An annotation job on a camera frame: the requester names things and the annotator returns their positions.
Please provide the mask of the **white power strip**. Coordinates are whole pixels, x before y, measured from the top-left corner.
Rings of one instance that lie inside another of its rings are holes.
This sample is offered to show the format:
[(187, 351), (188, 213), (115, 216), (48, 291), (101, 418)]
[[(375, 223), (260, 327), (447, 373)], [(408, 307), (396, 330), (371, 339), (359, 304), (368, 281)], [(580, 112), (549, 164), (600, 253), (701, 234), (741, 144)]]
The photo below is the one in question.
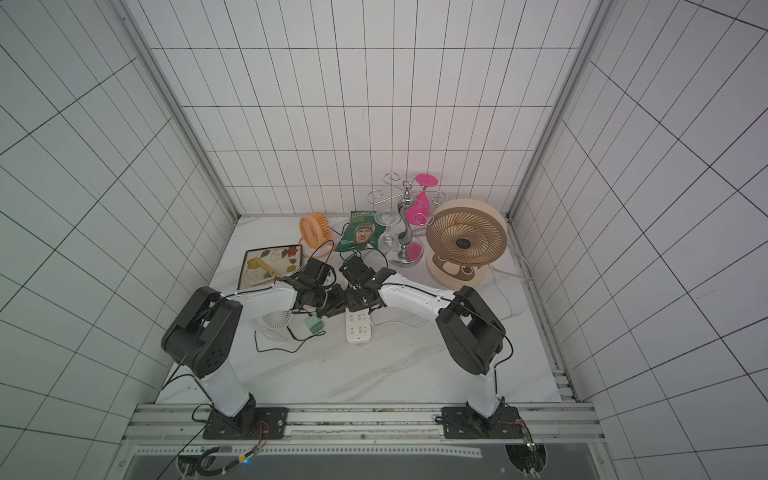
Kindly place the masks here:
[(372, 323), (369, 313), (363, 309), (345, 311), (345, 335), (350, 344), (368, 343), (372, 338)]

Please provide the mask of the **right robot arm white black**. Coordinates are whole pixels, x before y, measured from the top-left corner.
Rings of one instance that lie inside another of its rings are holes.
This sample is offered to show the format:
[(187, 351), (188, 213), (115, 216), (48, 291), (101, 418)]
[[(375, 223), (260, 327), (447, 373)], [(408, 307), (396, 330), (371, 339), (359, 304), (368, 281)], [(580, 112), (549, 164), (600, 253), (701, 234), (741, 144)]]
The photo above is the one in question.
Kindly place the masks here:
[(437, 326), (451, 359), (466, 373), (462, 407), (445, 407), (436, 417), (448, 438), (511, 438), (515, 420), (499, 393), (496, 357), (511, 342), (505, 327), (472, 287), (441, 290), (411, 281), (395, 270), (373, 270), (351, 256), (340, 267), (347, 280), (351, 311), (391, 307), (408, 311)]

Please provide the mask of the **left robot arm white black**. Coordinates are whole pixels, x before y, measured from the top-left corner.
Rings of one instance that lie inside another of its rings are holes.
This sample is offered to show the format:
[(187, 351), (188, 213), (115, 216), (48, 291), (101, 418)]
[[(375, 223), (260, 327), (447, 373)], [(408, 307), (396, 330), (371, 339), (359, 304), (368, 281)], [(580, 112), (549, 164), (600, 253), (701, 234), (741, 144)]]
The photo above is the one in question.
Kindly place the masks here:
[(257, 288), (224, 294), (198, 288), (167, 328), (161, 348), (189, 370), (209, 398), (211, 412), (202, 437), (206, 440), (254, 440), (264, 432), (284, 435), (286, 408), (260, 408), (229, 361), (242, 319), (310, 308), (323, 316), (343, 307), (343, 290), (326, 262), (311, 258), (299, 271)]

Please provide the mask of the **orange small fan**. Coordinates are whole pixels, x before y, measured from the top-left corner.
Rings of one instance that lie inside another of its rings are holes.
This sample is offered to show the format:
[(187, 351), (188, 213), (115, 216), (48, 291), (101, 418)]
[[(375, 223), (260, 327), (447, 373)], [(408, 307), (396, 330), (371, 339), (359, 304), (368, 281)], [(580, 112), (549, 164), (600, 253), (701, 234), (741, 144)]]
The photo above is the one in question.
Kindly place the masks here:
[(305, 258), (327, 259), (335, 249), (334, 232), (324, 213), (314, 212), (299, 221), (300, 244)]

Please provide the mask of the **white desk fan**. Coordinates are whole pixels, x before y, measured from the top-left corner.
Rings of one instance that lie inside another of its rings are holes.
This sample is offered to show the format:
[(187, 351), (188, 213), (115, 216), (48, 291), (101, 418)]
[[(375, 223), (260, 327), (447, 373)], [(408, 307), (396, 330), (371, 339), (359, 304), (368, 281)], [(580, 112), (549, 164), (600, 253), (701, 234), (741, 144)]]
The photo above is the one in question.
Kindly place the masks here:
[(266, 339), (284, 343), (287, 341), (284, 333), (287, 332), (287, 327), (292, 319), (293, 313), (290, 311), (272, 312), (250, 320), (249, 325), (254, 328), (256, 333), (261, 333)]

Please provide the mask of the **beige bear desk fan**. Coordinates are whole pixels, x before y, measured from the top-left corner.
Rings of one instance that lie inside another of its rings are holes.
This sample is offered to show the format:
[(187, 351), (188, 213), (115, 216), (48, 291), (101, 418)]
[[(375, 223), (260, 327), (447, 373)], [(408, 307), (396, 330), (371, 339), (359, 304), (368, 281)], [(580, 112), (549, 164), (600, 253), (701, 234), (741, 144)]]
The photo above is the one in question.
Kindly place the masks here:
[(489, 266), (507, 249), (506, 221), (491, 205), (474, 199), (449, 200), (427, 226), (426, 258), (431, 276), (448, 289), (479, 286)]

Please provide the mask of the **silver glass holder stand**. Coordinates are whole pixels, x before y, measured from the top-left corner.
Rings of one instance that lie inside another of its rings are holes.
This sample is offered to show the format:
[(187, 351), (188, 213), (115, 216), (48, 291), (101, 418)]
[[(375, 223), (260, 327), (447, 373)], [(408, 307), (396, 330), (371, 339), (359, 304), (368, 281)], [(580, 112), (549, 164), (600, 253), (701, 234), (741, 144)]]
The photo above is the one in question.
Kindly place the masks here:
[(432, 224), (436, 208), (444, 201), (439, 184), (429, 189), (427, 196), (431, 210), (427, 225), (410, 225), (406, 220), (406, 211), (413, 205), (415, 196), (421, 190), (414, 181), (415, 177), (402, 178), (396, 172), (388, 172), (383, 177), (383, 183), (391, 188), (391, 195), (387, 196), (384, 191), (375, 189), (367, 197), (372, 206), (388, 205), (386, 210), (375, 213), (376, 221), (385, 227), (385, 232), (379, 238), (378, 248), (385, 253), (388, 262), (400, 267), (412, 267), (420, 262), (425, 247), (423, 241), (416, 236), (415, 230), (425, 229)]

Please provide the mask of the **green snack bag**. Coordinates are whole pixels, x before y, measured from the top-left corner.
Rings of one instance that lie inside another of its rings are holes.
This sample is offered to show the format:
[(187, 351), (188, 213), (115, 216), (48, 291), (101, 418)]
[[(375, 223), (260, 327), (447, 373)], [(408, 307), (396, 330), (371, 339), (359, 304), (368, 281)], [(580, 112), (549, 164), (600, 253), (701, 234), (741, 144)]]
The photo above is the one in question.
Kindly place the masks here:
[(376, 248), (384, 232), (385, 227), (376, 221), (374, 211), (352, 211), (335, 251), (351, 252)]

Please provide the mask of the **decorated square plate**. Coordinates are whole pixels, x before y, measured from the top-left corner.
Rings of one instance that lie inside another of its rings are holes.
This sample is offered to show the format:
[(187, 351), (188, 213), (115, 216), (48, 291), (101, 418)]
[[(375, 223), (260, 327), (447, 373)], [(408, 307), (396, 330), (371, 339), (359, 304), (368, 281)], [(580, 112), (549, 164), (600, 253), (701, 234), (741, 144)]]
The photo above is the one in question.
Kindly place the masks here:
[(247, 290), (295, 273), (302, 265), (299, 244), (248, 250), (244, 254), (238, 289)]

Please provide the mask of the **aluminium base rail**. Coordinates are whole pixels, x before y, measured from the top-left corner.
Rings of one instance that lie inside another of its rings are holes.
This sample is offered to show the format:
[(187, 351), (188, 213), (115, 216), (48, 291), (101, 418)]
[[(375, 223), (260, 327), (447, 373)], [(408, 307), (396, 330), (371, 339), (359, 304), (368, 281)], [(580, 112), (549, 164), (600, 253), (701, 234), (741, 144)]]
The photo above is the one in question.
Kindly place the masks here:
[(522, 403), (482, 420), (466, 406), (439, 404), (259, 405), (224, 417), (208, 405), (146, 404), (136, 408), (126, 443), (249, 444), (602, 443), (587, 403)]

